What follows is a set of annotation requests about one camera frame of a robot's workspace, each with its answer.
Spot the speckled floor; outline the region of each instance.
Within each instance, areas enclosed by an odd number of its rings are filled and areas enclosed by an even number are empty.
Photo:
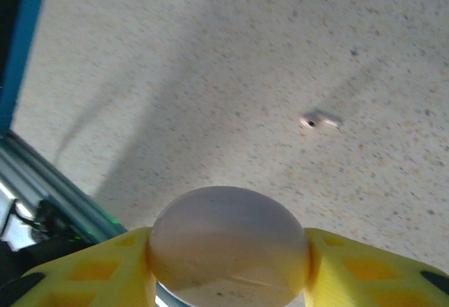
[[[47,0],[15,130],[128,228],[244,186],[449,271],[448,66],[449,0]]]

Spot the blue frame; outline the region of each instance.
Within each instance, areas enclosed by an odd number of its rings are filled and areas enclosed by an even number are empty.
[[[13,122],[20,86],[27,66],[34,30],[43,0],[20,0],[14,30],[9,43],[8,57],[1,77],[0,135],[8,132]]]

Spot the wire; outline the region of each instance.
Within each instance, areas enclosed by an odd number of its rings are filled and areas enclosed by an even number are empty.
[[[6,232],[6,229],[8,228],[8,223],[9,223],[9,220],[11,219],[11,216],[13,214],[15,214],[15,204],[17,203],[17,201],[18,201],[18,199],[14,198],[13,201],[11,202],[11,206],[9,207],[8,213],[6,213],[5,220],[4,220],[3,225],[1,227],[0,238],[3,237],[3,235]]]
[[[11,202],[11,206],[9,207],[8,213],[6,214],[3,225],[1,226],[0,238],[3,237],[6,230],[8,229],[9,221],[13,215],[15,215],[22,223],[31,226],[32,228],[38,228],[38,224],[34,223],[30,219],[26,219],[21,214],[19,214],[19,212],[17,211],[17,202],[17,198],[14,198]]]

